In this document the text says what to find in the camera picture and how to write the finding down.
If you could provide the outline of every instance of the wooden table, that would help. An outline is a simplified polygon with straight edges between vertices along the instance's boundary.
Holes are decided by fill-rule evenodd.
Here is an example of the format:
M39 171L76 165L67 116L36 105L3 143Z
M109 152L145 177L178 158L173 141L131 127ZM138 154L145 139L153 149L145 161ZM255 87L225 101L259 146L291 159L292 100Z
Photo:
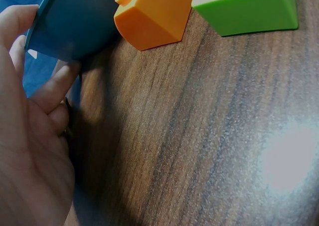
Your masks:
M192 11L181 43L99 53L66 225L318 224L319 3L297 2L297 31L221 38Z

